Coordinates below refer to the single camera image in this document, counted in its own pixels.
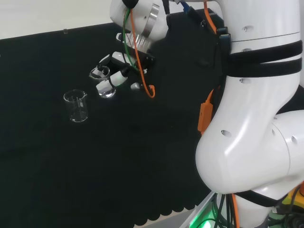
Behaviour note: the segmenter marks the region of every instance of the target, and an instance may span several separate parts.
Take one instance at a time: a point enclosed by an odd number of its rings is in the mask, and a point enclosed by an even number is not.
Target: white wall
[[[111,0],[1,0],[0,39],[110,23],[110,3]],[[208,4],[220,12],[217,3]],[[202,2],[190,5],[203,8]],[[182,6],[170,2],[170,9],[172,13],[181,12]]]

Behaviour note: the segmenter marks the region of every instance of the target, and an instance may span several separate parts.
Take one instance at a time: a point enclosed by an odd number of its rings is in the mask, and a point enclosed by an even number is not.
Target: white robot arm
[[[304,180],[304,111],[276,115],[300,82],[299,0],[217,2],[235,62],[224,69],[225,91],[197,146],[197,169],[214,192],[280,200]],[[112,1],[111,19],[120,26],[125,9],[122,0]],[[161,0],[139,0],[133,11],[137,34],[151,42],[166,36]],[[262,224],[271,206],[239,195],[240,226]]]

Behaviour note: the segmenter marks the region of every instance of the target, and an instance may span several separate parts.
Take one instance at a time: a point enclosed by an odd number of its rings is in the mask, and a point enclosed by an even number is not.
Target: small glass cup
[[[64,94],[63,99],[72,122],[80,123],[88,118],[86,96],[87,94],[84,91],[78,89],[68,91]]]
[[[99,70],[97,71],[97,68],[93,69],[91,73],[89,74],[89,77],[91,78],[91,81],[94,85],[99,84],[102,81],[108,80],[110,74],[110,69],[107,66],[101,66]],[[111,98],[116,93],[116,89],[112,88],[111,90],[104,92],[102,94],[99,94],[101,98]]]

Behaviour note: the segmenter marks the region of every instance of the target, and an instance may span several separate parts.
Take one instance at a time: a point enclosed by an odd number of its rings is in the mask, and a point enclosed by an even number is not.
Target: yellow component
[[[288,193],[288,195],[282,202],[283,204],[289,205],[291,203],[291,199],[294,195],[294,191],[295,191],[295,189],[293,189],[290,193]],[[294,205],[304,208],[304,197],[300,194],[300,191],[297,192],[294,200],[295,200]]]

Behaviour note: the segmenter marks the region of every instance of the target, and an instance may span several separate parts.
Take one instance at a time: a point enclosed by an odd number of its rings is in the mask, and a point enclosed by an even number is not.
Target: metal ring
[[[150,12],[150,15],[149,15],[149,18],[147,20],[147,23],[143,29],[143,32],[142,32],[142,35],[146,38],[149,37],[151,31],[152,31],[152,28],[157,20],[157,16],[158,16],[158,13],[160,11],[160,7],[156,4],[153,4],[152,5],[152,9],[151,9],[151,12]]]

